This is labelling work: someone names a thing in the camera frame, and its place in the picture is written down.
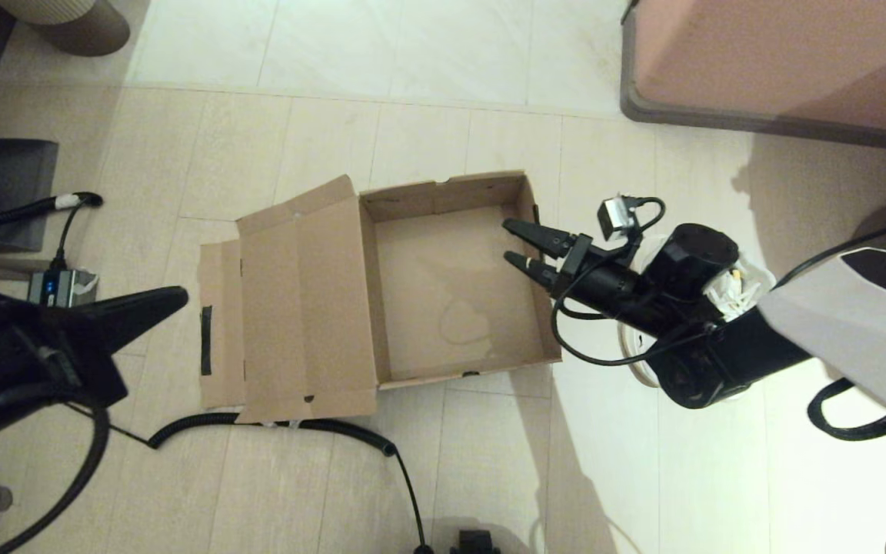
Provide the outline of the cardboard shoe box with lid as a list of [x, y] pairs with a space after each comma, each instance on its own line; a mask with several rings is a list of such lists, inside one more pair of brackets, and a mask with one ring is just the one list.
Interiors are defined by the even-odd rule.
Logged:
[[521, 171], [356, 192], [342, 175], [200, 250], [201, 406], [239, 423], [367, 416], [389, 389], [560, 362], [551, 300], [505, 260]]

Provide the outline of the grey power inverter box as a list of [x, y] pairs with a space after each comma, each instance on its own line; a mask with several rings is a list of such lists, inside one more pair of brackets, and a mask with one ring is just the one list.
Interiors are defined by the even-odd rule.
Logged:
[[60, 308], [91, 304], [98, 282], [98, 275], [78, 269], [36, 272], [29, 279], [27, 301]]

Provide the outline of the dark grey plastic bin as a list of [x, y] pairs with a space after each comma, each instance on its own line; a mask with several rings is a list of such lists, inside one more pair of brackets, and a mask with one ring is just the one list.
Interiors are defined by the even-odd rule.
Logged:
[[[52, 197], [58, 150], [52, 141], [0, 138], [0, 212]], [[45, 219], [0, 225], [0, 255], [42, 249]]]

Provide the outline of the beige ribbed round pouf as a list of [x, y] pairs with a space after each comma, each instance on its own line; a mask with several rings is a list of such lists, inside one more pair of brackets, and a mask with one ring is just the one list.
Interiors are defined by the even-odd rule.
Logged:
[[131, 38], [127, 18], [109, 0], [0, 0], [0, 7], [60, 52], [99, 57]]

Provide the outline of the pink sofa with grey base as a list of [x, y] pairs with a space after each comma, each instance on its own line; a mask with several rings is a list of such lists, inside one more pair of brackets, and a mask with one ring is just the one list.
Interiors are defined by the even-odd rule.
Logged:
[[633, 122], [886, 149], [886, 0], [631, 0]]

